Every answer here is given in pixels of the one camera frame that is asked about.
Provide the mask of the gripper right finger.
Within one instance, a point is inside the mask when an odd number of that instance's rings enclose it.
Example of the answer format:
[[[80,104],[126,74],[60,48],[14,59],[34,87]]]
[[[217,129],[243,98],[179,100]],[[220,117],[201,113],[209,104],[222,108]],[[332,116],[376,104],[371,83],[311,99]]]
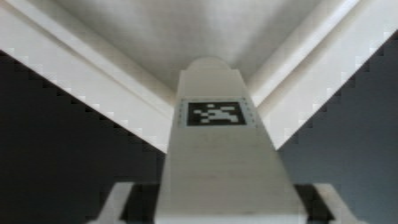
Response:
[[[297,184],[295,190],[307,212],[305,224],[368,224],[355,217],[330,184]]]

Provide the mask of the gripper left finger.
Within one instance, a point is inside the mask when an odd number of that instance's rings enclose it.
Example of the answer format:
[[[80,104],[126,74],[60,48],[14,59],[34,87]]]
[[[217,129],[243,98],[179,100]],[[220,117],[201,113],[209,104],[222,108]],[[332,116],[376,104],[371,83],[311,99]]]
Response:
[[[158,183],[117,182],[96,218],[85,224],[154,224]]]

